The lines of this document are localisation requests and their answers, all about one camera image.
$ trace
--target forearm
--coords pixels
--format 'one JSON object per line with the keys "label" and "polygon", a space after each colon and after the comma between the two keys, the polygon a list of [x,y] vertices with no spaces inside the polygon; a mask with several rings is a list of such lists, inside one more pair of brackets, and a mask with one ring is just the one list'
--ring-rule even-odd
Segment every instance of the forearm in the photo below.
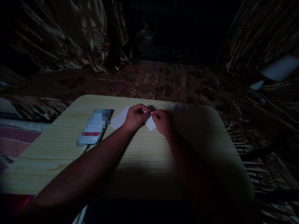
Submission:
{"label": "forearm", "polygon": [[216,222],[239,219],[235,214],[237,211],[234,203],[204,159],[177,131],[166,138],[187,199],[192,203],[198,217],[209,217],[217,211],[219,216],[213,217]]}
{"label": "forearm", "polygon": [[120,127],[55,177],[24,209],[68,207],[74,217],[105,184],[132,132]]}

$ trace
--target hand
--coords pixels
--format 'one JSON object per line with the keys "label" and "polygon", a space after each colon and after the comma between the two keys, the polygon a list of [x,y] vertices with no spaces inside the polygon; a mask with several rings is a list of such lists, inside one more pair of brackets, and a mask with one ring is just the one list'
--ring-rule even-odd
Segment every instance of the hand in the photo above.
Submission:
{"label": "hand", "polygon": [[129,108],[126,121],[122,126],[133,133],[140,127],[145,119],[150,117],[150,115],[150,109],[143,104],[137,104]]}
{"label": "hand", "polygon": [[173,114],[164,110],[156,110],[152,113],[153,121],[157,130],[166,138],[174,134]]}

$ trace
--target table top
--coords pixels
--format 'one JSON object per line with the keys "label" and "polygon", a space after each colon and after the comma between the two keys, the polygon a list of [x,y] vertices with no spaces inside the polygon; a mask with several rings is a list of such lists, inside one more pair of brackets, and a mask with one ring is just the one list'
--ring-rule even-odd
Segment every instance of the table top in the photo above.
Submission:
{"label": "table top", "polygon": [[[73,102],[1,176],[4,193],[37,194],[82,154],[76,147],[76,116],[82,110],[112,109],[112,118],[127,105],[142,103],[152,111],[171,111],[173,102],[85,95]],[[249,175],[218,112],[190,104],[190,111],[173,111],[177,130],[212,166],[238,201],[254,198]],[[108,126],[103,139],[114,130]],[[169,145],[157,129],[143,125],[131,139],[103,196],[141,199],[184,199]]]}

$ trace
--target white lamp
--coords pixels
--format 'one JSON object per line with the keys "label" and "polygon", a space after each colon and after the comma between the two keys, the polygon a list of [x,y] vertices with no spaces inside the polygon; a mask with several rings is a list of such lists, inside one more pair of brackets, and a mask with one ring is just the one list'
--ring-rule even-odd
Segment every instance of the white lamp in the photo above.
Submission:
{"label": "white lamp", "polygon": [[[261,74],[268,79],[281,82],[288,75],[290,75],[296,68],[299,66],[299,58],[291,55],[286,55],[281,59],[275,61],[270,64],[263,70],[261,70]],[[250,86],[250,89],[259,90],[264,81],[258,81]]]}

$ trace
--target floral curtain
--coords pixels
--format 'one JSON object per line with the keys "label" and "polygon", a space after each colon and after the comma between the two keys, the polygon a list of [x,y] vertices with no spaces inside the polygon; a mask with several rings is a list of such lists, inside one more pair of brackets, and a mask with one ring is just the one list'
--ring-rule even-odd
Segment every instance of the floral curtain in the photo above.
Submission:
{"label": "floral curtain", "polygon": [[13,8],[7,43],[29,54],[43,73],[86,65],[110,73],[131,64],[119,0],[18,1]]}

